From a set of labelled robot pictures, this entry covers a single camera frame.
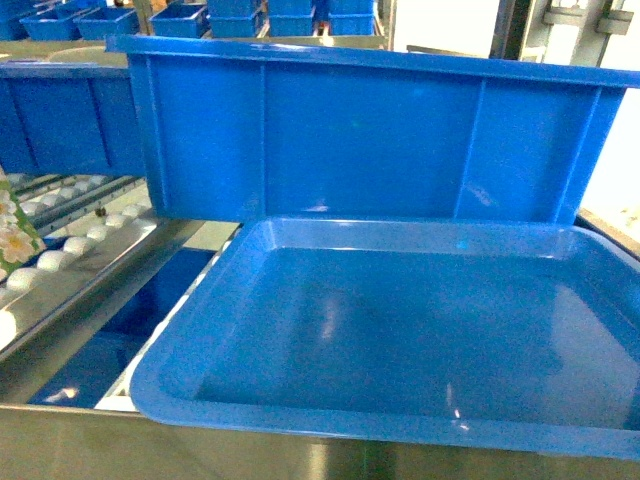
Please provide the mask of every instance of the white flower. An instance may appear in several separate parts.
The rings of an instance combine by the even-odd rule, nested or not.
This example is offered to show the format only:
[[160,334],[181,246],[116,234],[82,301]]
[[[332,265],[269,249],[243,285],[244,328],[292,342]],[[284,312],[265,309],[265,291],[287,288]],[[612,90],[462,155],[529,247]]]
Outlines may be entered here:
[[33,238],[16,225],[0,227],[0,250],[7,263],[24,263],[35,253]]
[[0,191],[0,217],[13,216],[18,210],[11,195],[6,190]]
[[6,190],[0,190],[0,226],[18,223],[15,216],[18,206]]

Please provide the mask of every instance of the white wall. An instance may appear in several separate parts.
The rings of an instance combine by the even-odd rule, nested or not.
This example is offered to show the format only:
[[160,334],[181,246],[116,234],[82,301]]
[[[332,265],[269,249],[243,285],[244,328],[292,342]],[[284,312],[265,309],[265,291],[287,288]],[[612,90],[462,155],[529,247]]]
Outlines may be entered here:
[[[626,36],[611,37],[602,66],[640,70],[640,0],[624,9],[635,18]],[[598,213],[640,207],[640,90],[627,91],[582,204]]]
[[395,50],[407,45],[488,57],[500,0],[397,0]]

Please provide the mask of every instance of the metal bracket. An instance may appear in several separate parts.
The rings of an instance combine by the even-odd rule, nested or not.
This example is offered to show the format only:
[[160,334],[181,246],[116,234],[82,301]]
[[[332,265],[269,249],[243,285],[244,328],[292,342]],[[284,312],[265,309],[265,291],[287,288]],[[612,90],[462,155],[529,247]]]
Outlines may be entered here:
[[587,16],[584,8],[547,6],[542,22],[546,25],[573,25],[581,27]]
[[633,12],[625,10],[609,10],[603,12],[598,20],[596,32],[609,35],[626,35],[633,20]]

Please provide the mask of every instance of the blue plastic crate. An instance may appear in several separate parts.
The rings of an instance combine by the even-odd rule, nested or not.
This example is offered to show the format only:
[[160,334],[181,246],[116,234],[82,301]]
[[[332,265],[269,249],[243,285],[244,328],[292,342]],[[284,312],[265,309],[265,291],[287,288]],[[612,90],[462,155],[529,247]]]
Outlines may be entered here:
[[373,0],[328,0],[332,15],[373,15]]
[[314,18],[316,22],[329,21],[329,0],[314,0]]
[[26,38],[27,31],[20,23],[20,19],[32,14],[33,11],[4,20],[0,19],[0,40],[20,40]]
[[129,55],[154,206],[181,218],[571,224],[625,89],[640,87],[639,72],[501,60],[107,44]]
[[107,35],[137,33],[140,25],[133,8],[103,7],[74,20],[85,40],[104,40]]
[[10,20],[33,10],[31,0],[0,0],[0,20]]
[[269,18],[278,16],[308,15],[312,9],[311,0],[269,0]]
[[190,427],[638,461],[639,290],[638,262],[572,227],[272,217],[131,395]]
[[272,37],[308,36],[313,33],[313,14],[300,16],[269,15]]
[[374,17],[368,15],[329,14],[331,35],[373,35]]
[[256,12],[248,17],[214,18],[211,17],[211,35],[214,38],[255,37],[262,28],[263,15]]
[[206,5],[174,2],[149,20],[161,37],[200,38],[209,29]]
[[144,175],[126,68],[0,64],[0,131],[8,173]]
[[86,12],[86,9],[69,3],[25,17],[20,23],[32,40],[76,40],[80,38],[80,32],[73,21]]
[[222,18],[251,17],[261,7],[261,0],[207,0],[209,15]]

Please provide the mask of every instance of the metal rail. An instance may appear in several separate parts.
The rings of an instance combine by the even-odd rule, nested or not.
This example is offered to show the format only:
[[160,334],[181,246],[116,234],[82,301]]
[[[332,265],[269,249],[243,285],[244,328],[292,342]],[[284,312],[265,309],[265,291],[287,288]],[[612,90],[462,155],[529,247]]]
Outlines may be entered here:
[[61,205],[49,208],[30,220],[40,235],[47,235],[133,190],[143,182],[144,180],[134,177],[118,178]]

